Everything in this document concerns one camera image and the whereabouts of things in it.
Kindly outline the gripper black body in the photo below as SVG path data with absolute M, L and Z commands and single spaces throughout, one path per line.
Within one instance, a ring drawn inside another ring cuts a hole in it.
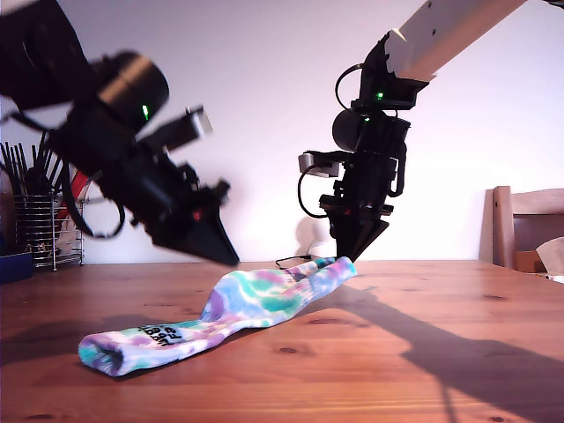
M 378 220 L 389 216 L 394 206 L 386 204 L 395 179 L 395 161 L 369 152 L 332 152 L 331 159 L 345 169 L 333 184 L 332 195 L 321 195 L 319 204 L 329 217 Z

